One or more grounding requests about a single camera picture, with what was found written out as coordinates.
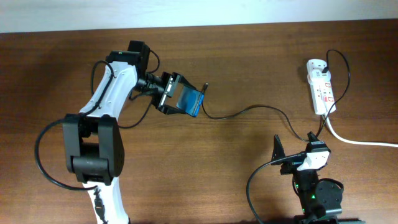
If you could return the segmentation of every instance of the wood grain surface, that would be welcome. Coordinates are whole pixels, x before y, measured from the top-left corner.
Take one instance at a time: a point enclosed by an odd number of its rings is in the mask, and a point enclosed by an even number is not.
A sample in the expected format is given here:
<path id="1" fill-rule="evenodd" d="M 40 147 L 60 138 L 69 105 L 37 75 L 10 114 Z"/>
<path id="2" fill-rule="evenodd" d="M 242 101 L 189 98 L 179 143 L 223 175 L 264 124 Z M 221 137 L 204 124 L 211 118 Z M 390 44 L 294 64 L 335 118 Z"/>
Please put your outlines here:
<path id="1" fill-rule="evenodd" d="M 160 71 L 184 74 L 199 88 L 208 82 L 209 113 L 221 116 L 263 103 L 285 111 L 301 136 L 319 124 L 305 64 L 338 49 L 349 60 L 352 79 L 331 115 L 334 129 L 352 140 L 397 142 L 397 37 L 397 20 L 0 34 L 0 223 L 95 222 L 87 193 L 44 179 L 33 146 L 45 125 L 77 113 L 90 99 L 93 64 L 111 50 L 126 50 L 130 40 L 144 40 L 159 54 Z M 346 68 L 336 54 L 330 63 L 340 96 Z M 155 58 L 149 66 L 156 66 Z M 148 100 L 126 103 L 119 122 L 137 121 Z M 253 221 L 246 181 L 271 159 L 275 134 L 287 154 L 305 149 L 272 110 L 213 121 L 202 111 L 191 118 L 151 109 L 137 128 L 121 131 L 127 214 L 143 223 Z M 397 223 L 398 149 L 346 144 L 328 131 L 320 139 L 332 150 L 320 174 L 345 185 L 341 217 Z M 80 186 L 65 167 L 60 127 L 46 134 L 40 155 L 50 175 Z M 258 173 L 251 195 L 265 220 L 302 212 L 291 176 L 280 176 L 278 167 Z"/>

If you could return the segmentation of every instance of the power strip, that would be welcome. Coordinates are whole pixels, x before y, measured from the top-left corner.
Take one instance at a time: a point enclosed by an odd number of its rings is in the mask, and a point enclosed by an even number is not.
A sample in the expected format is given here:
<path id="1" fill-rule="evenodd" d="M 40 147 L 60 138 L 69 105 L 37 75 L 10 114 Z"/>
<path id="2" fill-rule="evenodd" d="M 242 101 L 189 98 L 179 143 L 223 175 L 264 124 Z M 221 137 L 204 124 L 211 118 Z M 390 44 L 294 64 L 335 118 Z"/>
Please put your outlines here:
<path id="1" fill-rule="evenodd" d="M 328 70 L 323 72 L 326 67 L 327 64 L 324 60 L 311 59 L 307 62 L 307 78 L 311 87 L 313 108 L 317 115 L 327 114 L 335 102 L 331 89 L 330 72 Z M 336 106 L 333 106 L 330 112 L 335 110 Z"/>
<path id="2" fill-rule="evenodd" d="M 338 52 L 344 58 L 348 69 L 348 77 L 350 79 L 351 74 L 349 72 L 349 65 L 347 60 L 345 59 L 344 55 L 341 52 L 337 50 L 334 51 Z M 391 144 L 386 142 L 352 141 L 340 137 L 331 126 L 329 117 L 326 117 L 328 113 L 332 113 L 336 110 L 335 105 L 332 107 L 332 105 L 335 103 L 335 98 L 333 96 L 333 91 L 331 90 L 331 82 L 330 82 L 331 75 L 327 63 L 324 60 L 311 59 L 307 62 L 307 71 L 308 71 L 307 78 L 311 88 L 312 102 L 315 114 L 323 116 L 326 126 L 328 127 L 332 135 L 334 135 L 334 137 L 336 137 L 340 141 L 350 144 L 359 144 L 365 146 L 398 147 L 398 144 Z M 348 87 L 349 87 L 349 80 L 344 94 L 346 93 Z"/>

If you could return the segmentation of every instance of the black cable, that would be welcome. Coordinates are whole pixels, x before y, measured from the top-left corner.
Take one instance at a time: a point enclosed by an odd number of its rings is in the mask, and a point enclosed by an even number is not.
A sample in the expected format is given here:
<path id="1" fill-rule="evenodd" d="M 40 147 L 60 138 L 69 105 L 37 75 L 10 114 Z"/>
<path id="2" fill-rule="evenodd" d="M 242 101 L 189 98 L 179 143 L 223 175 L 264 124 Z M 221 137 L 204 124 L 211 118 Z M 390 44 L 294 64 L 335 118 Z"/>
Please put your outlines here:
<path id="1" fill-rule="evenodd" d="M 345 64 L 346 64 L 346 67 L 347 67 L 348 82 L 347 82 L 347 87 L 346 87 L 346 89 L 344 90 L 344 93 L 342 94 L 342 96 L 341 96 L 340 98 L 338 98 L 338 100 L 336 100 L 335 103 L 332 104 L 332 106 L 330 107 L 328 113 L 327 113 L 326 116 L 324 117 L 324 119 L 323 119 L 324 122 L 323 122 L 322 126 L 320 127 L 320 129 L 318 130 L 317 134 L 315 135 L 316 137 L 319 136 L 319 134 L 321 133 L 323 127 L 325 126 L 326 119 L 329 117 L 329 114 L 330 114 L 331 109 L 332 109 L 332 108 L 337 104 L 337 102 L 339 102 L 339 101 L 345 96 L 345 94 L 347 93 L 348 88 L 349 88 L 349 83 L 350 83 L 350 81 L 351 81 L 351 71 L 350 71 L 350 69 L 349 69 L 349 64 L 348 64 L 347 58 L 343 55 L 343 53 L 341 53 L 340 51 L 335 50 L 335 49 L 330 49 L 330 50 L 328 50 L 328 51 L 326 52 L 326 67 L 323 69 L 322 73 L 325 73 L 325 72 L 329 71 L 329 52 L 331 52 L 331 51 L 337 52 L 337 53 L 340 54 L 341 57 L 343 58 L 343 60 L 344 60 L 344 62 L 345 62 Z"/>
<path id="2" fill-rule="evenodd" d="M 149 50 L 152 54 L 154 54 L 155 55 L 155 57 L 157 58 L 157 67 L 155 68 L 155 70 L 153 70 L 153 71 L 149 71 L 148 73 L 154 73 L 154 72 L 156 72 L 158 69 L 159 69 L 159 67 L 160 67 L 160 58 L 159 58 L 159 56 L 153 51 L 153 50 Z"/>
<path id="3" fill-rule="evenodd" d="M 139 123 L 141 123 L 141 121 L 145 118 L 145 116 L 147 116 L 147 113 L 148 113 L 149 108 L 150 108 L 151 105 L 152 105 L 152 100 L 150 100 L 149 105 L 148 105 L 147 109 L 146 109 L 145 112 L 144 112 L 144 115 L 142 115 L 142 117 L 140 118 L 140 120 L 138 120 L 135 124 L 130 125 L 130 126 L 120 126 L 120 125 L 119 125 L 119 128 L 122 128 L 122 129 L 129 129 L 129 128 L 133 128 L 133 127 L 137 126 Z"/>
<path id="4" fill-rule="evenodd" d="M 239 111 L 239 112 L 237 112 L 237 113 L 235 113 L 235 114 L 232 114 L 232 115 L 229 115 L 229 116 L 223 116 L 223 117 L 213 117 L 213 116 L 210 116 L 210 115 L 206 112 L 205 106 L 203 105 L 203 101 L 202 101 L 201 107 L 202 107 L 202 109 L 203 109 L 203 112 L 207 115 L 207 117 L 209 117 L 210 119 L 215 119 L 215 120 L 231 119 L 231 118 L 234 118 L 234 117 L 236 117 L 236 116 L 238 116 L 238 115 L 241 115 L 241 114 L 243 114 L 243 113 L 245 113 L 245 112 L 247 112 L 247 111 L 249 111 L 249 110 L 251 110 L 251 109 L 254 109 L 254 108 L 269 108 L 269 109 L 273 109 L 273 110 L 276 110 L 276 111 L 280 112 L 281 114 L 283 114 L 283 115 L 285 116 L 286 121 L 287 121 L 287 123 L 289 124 L 289 127 L 290 127 L 290 129 L 292 130 L 292 132 L 293 132 L 293 134 L 295 135 L 296 138 L 298 138 L 298 139 L 301 140 L 301 141 L 308 142 L 308 140 L 305 140 L 304 138 L 301 138 L 301 137 L 294 131 L 294 129 L 293 129 L 293 127 L 292 127 L 292 124 L 290 123 L 290 120 L 289 120 L 289 118 L 287 117 L 287 115 L 286 115 L 282 110 L 280 110 L 280 109 L 278 109 L 278 108 L 275 108 L 275 107 L 273 107 L 273 106 L 267 106 L 267 105 L 251 105 L 251 106 L 248 106 L 247 108 L 245 108 L 245 109 L 243 109 L 243 110 L 241 110 L 241 111 Z"/>
<path id="5" fill-rule="evenodd" d="M 349 69 L 348 61 L 347 61 L 346 57 L 345 57 L 340 51 L 338 51 L 338 50 L 330 49 L 330 50 L 328 50 L 328 51 L 326 52 L 326 67 L 324 68 L 324 70 L 323 70 L 322 72 L 325 73 L 325 72 L 327 72 L 327 71 L 329 70 L 329 52 L 331 52 L 331 51 L 337 52 L 337 53 L 339 53 L 339 54 L 343 57 L 343 59 L 344 59 L 344 61 L 345 61 L 345 64 L 346 64 L 346 66 L 347 66 L 347 71 L 348 71 L 348 83 L 347 83 L 347 87 L 346 87 L 344 93 L 342 94 L 342 96 L 341 96 L 340 98 L 338 98 L 338 100 L 336 100 L 336 101 L 332 104 L 332 106 L 330 107 L 329 112 L 327 113 L 327 115 L 325 116 L 325 118 L 322 118 L 322 117 L 321 117 L 321 123 L 320 123 L 320 127 L 318 128 L 317 134 L 315 135 L 316 137 L 318 137 L 318 136 L 320 135 L 320 133 L 322 132 L 322 129 L 323 129 L 323 127 L 325 126 L 325 123 L 326 123 L 325 121 L 326 121 L 327 117 L 329 117 L 329 114 L 330 114 L 331 109 L 337 104 L 337 102 L 339 102 L 339 101 L 345 96 L 345 94 L 346 94 L 346 92 L 347 92 L 347 90 L 348 90 L 348 88 L 349 88 L 349 83 L 350 83 L 350 80 L 351 80 L 351 72 L 350 72 L 350 69 Z M 203 94 L 205 93 L 205 90 L 207 89 L 207 86 L 206 86 L 206 85 L 207 85 L 207 84 L 205 84 L 205 86 L 203 87 L 203 90 L 202 90 Z M 245 113 L 245 112 L 247 112 L 247 111 L 249 111 L 249 110 L 251 110 L 251 109 L 254 109 L 254 108 L 269 108 L 269 109 L 273 109 L 273 110 L 276 110 L 276 111 L 282 113 L 282 114 L 285 116 L 285 118 L 286 118 L 286 120 L 287 120 L 287 123 L 289 124 L 289 127 L 290 127 L 290 129 L 292 130 L 292 132 L 293 132 L 293 134 L 295 135 L 296 138 L 298 138 L 299 140 L 304 141 L 304 142 L 309 142 L 309 140 L 306 140 L 306 139 L 304 139 L 304 138 L 301 138 L 301 137 L 294 131 L 294 129 L 293 129 L 293 127 L 292 127 L 292 125 L 291 125 L 291 123 L 290 123 L 290 120 L 289 120 L 289 118 L 287 117 L 287 115 L 286 115 L 282 110 L 280 110 L 280 109 L 278 109 L 278 108 L 275 108 L 275 107 L 273 107 L 273 106 L 267 106 L 267 105 L 251 105 L 251 106 L 248 106 L 247 108 L 245 108 L 245 109 L 243 109 L 243 110 L 241 110 L 241 111 L 239 111 L 239 112 L 237 112 L 237 113 L 235 113 L 235 114 L 232 114 L 232 115 L 229 115 L 229 116 L 223 116 L 223 117 L 212 117 L 212 116 L 210 116 L 210 115 L 206 112 L 206 109 L 205 109 L 205 106 L 204 106 L 204 104 L 203 104 L 203 101 L 202 101 L 201 106 L 202 106 L 202 108 L 203 108 L 203 112 L 207 115 L 207 117 L 209 117 L 210 119 L 216 119 L 216 120 L 231 119 L 231 118 L 234 118 L 234 117 L 236 117 L 236 116 L 238 116 L 238 115 L 241 115 L 241 114 L 243 114 L 243 113 Z"/>
<path id="6" fill-rule="evenodd" d="M 276 159 L 276 160 L 274 160 L 274 161 L 270 161 L 270 162 L 267 162 L 266 164 L 263 164 L 263 165 L 261 165 L 260 167 L 258 167 L 251 175 L 250 175 L 250 177 L 249 177 L 249 179 L 248 179 L 248 183 L 246 184 L 246 197 L 248 198 L 248 203 L 249 203 L 249 206 L 250 206 L 250 209 L 251 209 L 251 211 L 253 212 L 253 214 L 254 214 L 254 216 L 255 216 L 255 218 L 257 218 L 257 221 L 260 223 L 260 224 L 264 224 L 263 222 L 262 222 L 262 220 L 260 219 L 260 216 L 257 214 L 257 212 L 255 211 L 255 209 L 254 209 L 254 207 L 253 207 L 253 204 L 252 204 L 252 202 L 251 202 L 251 200 L 250 200 L 250 183 L 251 183 L 251 180 L 253 179 L 253 177 L 255 176 L 255 174 L 257 174 L 257 172 L 259 172 L 262 168 L 264 168 L 264 167 L 266 167 L 266 166 L 268 166 L 268 165 L 271 165 L 271 164 L 273 164 L 273 163 L 275 163 L 275 162 L 283 162 L 283 161 L 286 161 L 286 160 L 288 160 L 288 159 L 291 159 L 291 158 L 294 158 L 294 157 L 297 157 L 297 156 L 302 156 L 301 154 L 294 154 L 294 155 L 291 155 L 291 156 L 287 156 L 287 157 L 283 157 L 283 158 L 281 158 L 281 159 Z"/>
<path id="7" fill-rule="evenodd" d="M 294 176 L 292 177 L 292 185 L 293 185 L 294 193 L 295 193 L 297 196 L 299 196 L 299 192 L 297 191 L 296 184 L 295 184 L 295 181 L 294 181 Z"/>
<path id="8" fill-rule="evenodd" d="M 110 85 L 111 82 L 112 82 L 112 79 L 114 78 L 114 72 L 113 72 L 112 66 L 111 66 L 107 61 L 100 60 L 100 61 L 98 61 L 98 62 L 96 62 L 96 63 L 94 64 L 93 70 L 91 71 L 91 83 L 93 83 L 95 69 L 97 68 L 97 66 L 98 66 L 100 63 L 106 64 L 106 65 L 111 69 L 111 76 L 110 76 L 110 78 L 109 78 L 109 81 L 108 81 L 107 84 L 105 85 L 105 88 L 104 88 L 104 90 L 103 90 L 101 96 L 99 96 L 98 101 L 95 103 L 94 107 L 93 107 L 92 109 L 90 109 L 89 111 L 87 111 L 86 113 L 82 113 L 82 114 L 77 115 L 77 116 L 80 116 L 80 117 L 82 117 L 82 118 L 84 118 L 85 116 L 87 116 L 87 115 L 89 115 L 90 113 L 94 112 L 94 110 L 96 110 L 96 109 L 100 106 L 101 100 L 103 99 L 103 97 L 104 97 L 104 95 L 105 95 L 105 93 L 106 93 L 106 90 L 108 89 L 109 85 Z M 97 188 L 97 186 L 94 186 L 94 187 L 87 187 L 87 188 L 85 188 L 85 187 L 72 187 L 72 186 L 69 186 L 69 185 L 67 185 L 67 184 L 64 184 L 64 183 L 62 183 L 62 182 L 59 182 L 59 181 L 55 180 L 54 178 L 52 178 L 52 177 L 45 171 L 45 169 L 44 169 L 44 167 L 43 167 L 43 165 L 42 165 L 42 163 L 41 163 L 41 161 L 40 161 L 39 146 L 40 146 L 40 141 L 41 141 L 41 139 L 43 138 L 44 134 L 45 134 L 47 131 L 49 131 L 52 127 L 54 127 L 54 126 L 56 126 L 56 125 L 58 125 L 58 124 L 62 124 L 62 123 L 65 122 L 65 121 L 67 121 L 67 118 L 58 119 L 58 120 L 56 120 L 56 121 L 50 123 L 49 125 L 47 125 L 47 126 L 40 132 L 39 136 L 38 136 L 37 139 L 36 139 L 36 142 L 35 142 L 35 150 L 34 150 L 36 165 L 37 165 L 37 167 L 39 168 L 39 170 L 41 171 L 41 173 L 44 175 L 44 177 L 45 177 L 47 180 L 49 180 L 51 183 L 53 183 L 53 184 L 55 184 L 55 185 L 57 185 L 57 186 L 59 186 L 59 187 L 62 187 L 62 188 L 67 189 L 67 190 L 94 190 L 95 188 Z"/>
<path id="9" fill-rule="evenodd" d="M 140 96 L 151 96 L 153 94 L 156 94 L 157 90 L 158 90 L 157 88 L 153 88 L 153 89 L 147 90 L 145 92 L 139 93 L 139 94 L 137 94 L 137 95 L 135 95 L 133 97 L 131 97 L 132 91 L 133 91 L 133 90 L 131 90 L 131 92 L 129 94 L 129 100 L 134 101 L 136 98 L 138 98 Z"/>

